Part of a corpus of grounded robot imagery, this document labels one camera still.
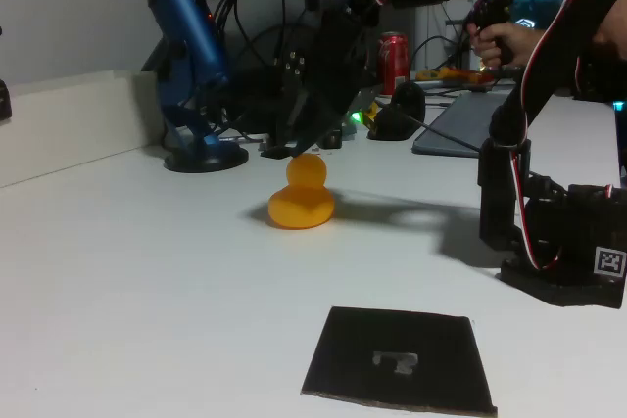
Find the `person's right hand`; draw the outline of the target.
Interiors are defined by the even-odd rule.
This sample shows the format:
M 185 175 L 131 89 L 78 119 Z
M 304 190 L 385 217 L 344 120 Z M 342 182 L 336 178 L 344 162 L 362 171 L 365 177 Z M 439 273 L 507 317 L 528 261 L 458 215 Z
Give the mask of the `person's right hand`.
M 470 36 L 472 50 L 487 68 L 497 68 L 505 64 L 525 66 L 545 33 L 542 29 L 515 23 L 495 23 L 485 28 L 469 23 L 466 31 Z M 510 49 L 511 61 L 504 60 L 503 50 L 497 45 L 497 40 L 501 40 Z

